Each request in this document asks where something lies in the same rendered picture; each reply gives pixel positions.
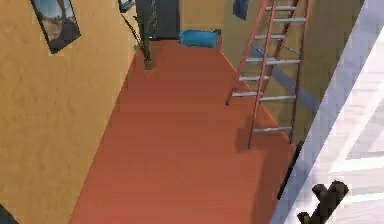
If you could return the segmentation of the framed landscape picture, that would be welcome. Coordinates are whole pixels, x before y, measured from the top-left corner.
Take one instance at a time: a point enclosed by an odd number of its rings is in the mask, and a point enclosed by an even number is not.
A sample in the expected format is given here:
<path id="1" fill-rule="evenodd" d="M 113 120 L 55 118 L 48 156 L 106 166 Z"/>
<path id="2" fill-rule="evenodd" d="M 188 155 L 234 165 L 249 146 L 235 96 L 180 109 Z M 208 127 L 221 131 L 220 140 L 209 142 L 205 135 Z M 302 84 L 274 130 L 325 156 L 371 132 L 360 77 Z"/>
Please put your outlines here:
<path id="1" fill-rule="evenodd" d="M 30 0 L 51 54 L 81 36 L 71 0 Z"/>

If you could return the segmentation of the blue wall picture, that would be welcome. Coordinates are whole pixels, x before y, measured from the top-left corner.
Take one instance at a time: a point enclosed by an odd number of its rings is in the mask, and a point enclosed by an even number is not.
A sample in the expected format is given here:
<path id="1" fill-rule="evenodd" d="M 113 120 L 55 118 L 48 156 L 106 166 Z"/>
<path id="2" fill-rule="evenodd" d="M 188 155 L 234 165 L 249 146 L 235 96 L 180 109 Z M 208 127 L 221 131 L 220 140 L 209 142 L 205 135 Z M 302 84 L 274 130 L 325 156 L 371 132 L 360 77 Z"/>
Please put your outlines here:
<path id="1" fill-rule="evenodd" d="M 249 0 L 233 0 L 232 14 L 245 20 L 247 18 Z"/>

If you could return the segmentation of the blue cylinder bin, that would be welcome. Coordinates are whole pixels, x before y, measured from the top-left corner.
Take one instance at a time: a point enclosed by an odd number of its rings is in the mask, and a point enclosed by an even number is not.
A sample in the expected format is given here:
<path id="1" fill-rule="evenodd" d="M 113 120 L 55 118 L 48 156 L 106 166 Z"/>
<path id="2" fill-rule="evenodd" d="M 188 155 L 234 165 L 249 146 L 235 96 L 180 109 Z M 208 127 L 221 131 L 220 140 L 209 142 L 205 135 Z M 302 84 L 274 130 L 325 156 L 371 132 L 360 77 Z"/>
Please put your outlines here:
<path id="1" fill-rule="evenodd" d="M 183 30 L 179 34 L 179 43 L 185 46 L 215 48 L 218 44 L 220 29 Z"/>

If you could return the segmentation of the red step ladder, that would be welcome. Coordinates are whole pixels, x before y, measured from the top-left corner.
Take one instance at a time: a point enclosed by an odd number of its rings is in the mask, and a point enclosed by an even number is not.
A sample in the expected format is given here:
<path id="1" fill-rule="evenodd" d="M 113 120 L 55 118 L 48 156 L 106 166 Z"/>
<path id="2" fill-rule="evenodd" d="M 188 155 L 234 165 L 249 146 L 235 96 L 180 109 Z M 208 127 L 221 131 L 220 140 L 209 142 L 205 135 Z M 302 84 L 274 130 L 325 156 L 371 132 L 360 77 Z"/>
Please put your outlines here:
<path id="1" fill-rule="evenodd" d="M 230 100 L 233 97 L 247 97 L 251 96 L 255 98 L 253 107 L 253 116 L 251 121 L 251 131 L 249 134 L 248 148 L 251 148 L 252 135 L 254 133 L 264 132 L 282 132 L 288 131 L 289 143 L 293 142 L 293 131 L 296 120 L 296 107 L 299 98 L 300 79 L 302 75 L 302 63 L 304 60 L 304 49 L 306 42 L 306 34 L 308 29 L 308 21 L 310 18 L 310 6 L 311 0 L 293 0 L 291 5 L 280 5 L 280 0 L 262 0 L 259 8 L 255 25 L 248 38 L 248 43 L 243 52 L 241 60 L 239 62 L 237 73 L 235 78 L 238 81 L 257 81 L 258 86 L 256 91 L 248 92 L 236 92 L 235 88 L 229 91 L 226 105 L 230 105 Z M 287 34 L 290 30 L 292 23 L 301 23 L 301 45 L 300 52 L 297 53 L 297 59 L 280 59 L 280 51 L 285 43 Z M 254 40 L 264 41 L 264 50 L 262 56 L 257 58 L 251 58 L 249 56 L 250 49 Z M 260 63 L 260 74 L 255 77 L 242 77 L 241 72 L 246 63 Z M 267 81 L 272 76 L 274 68 L 282 64 L 294 64 L 297 66 L 295 92 L 293 95 L 281 95 L 281 96 L 265 96 L 265 90 L 267 88 Z M 256 129 L 254 122 L 258 107 L 267 101 L 280 101 L 280 100 L 292 100 L 292 113 L 291 124 L 287 127 L 267 127 Z"/>

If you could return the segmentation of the dark house plant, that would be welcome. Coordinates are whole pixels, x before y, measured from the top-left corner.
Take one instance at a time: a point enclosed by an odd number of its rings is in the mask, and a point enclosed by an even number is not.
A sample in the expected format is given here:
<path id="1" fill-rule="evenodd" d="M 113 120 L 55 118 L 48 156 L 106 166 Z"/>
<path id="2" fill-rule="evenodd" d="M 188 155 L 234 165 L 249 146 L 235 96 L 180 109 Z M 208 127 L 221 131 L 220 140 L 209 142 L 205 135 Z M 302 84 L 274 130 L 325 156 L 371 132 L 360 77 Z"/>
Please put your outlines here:
<path id="1" fill-rule="evenodd" d="M 120 14 L 125 21 L 126 25 L 130 29 L 134 39 L 137 44 L 134 46 L 134 49 L 139 49 L 143 54 L 143 62 L 145 70 L 153 69 L 152 62 L 152 53 L 150 47 L 150 35 L 149 35 L 149 27 L 151 24 L 155 22 L 157 16 L 155 13 L 152 13 L 147 19 L 144 18 L 144 11 L 139 9 L 139 12 L 136 16 L 134 16 L 134 20 L 138 24 L 138 31 L 135 30 L 133 25 L 128 21 L 128 19 L 124 16 L 124 13 L 128 11 L 127 8 L 120 8 Z"/>

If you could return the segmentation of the dark blue flat shape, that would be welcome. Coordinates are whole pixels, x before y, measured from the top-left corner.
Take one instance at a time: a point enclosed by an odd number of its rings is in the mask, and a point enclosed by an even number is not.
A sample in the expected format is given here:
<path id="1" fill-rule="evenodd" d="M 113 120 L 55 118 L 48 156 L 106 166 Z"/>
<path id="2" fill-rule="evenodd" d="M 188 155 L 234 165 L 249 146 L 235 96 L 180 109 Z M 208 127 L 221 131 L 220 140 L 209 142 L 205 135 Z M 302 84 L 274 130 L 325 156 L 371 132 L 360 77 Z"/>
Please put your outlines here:
<path id="1" fill-rule="evenodd" d="M 19 224 L 16 219 L 0 204 L 0 224 Z"/>

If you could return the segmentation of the dark grey room door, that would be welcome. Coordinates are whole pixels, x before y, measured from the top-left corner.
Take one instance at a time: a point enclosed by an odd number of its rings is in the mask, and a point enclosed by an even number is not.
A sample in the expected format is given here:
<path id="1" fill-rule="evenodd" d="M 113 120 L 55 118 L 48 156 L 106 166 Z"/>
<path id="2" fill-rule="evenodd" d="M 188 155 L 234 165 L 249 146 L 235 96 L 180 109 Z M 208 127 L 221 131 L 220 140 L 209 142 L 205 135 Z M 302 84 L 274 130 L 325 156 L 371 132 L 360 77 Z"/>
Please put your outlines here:
<path id="1" fill-rule="evenodd" d="M 179 0 L 135 0 L 150 40 L 177 40 L 180 33 Z"/>

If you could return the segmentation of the small dark framed picture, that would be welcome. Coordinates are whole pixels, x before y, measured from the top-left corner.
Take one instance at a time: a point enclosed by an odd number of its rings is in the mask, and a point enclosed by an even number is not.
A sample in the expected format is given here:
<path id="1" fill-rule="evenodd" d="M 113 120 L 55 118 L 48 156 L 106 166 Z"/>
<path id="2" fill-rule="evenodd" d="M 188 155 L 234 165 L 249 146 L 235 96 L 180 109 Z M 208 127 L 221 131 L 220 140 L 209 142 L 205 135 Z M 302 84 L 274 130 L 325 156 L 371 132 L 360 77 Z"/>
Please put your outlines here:
<path id="1" fill-rule="evenodd" d="M 118 0 L 119 11 L 121 13 L 126 13 L 131 7 L 135 5 L 133 0 Z"/>

